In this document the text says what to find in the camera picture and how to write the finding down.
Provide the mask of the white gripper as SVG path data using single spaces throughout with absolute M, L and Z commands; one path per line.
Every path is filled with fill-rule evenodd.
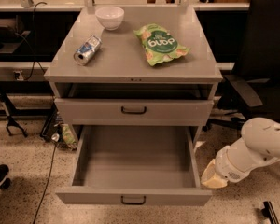
M 255 166 L 254 152 L 243 140 L 224 146 L 211 160 L 201 177 L 201 183 L 210 189 L 225 188 L 227 181 L 237 183 L 246 178 Z

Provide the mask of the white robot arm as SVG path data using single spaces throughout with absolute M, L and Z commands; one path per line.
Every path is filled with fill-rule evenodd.
M 224 146 L 209 162 L 201 178 L 204 186 L 220 189 L 237 183 L 254 169 L 280 161 L 280 123 L 266 118 L 248 120 L 241 137 Z

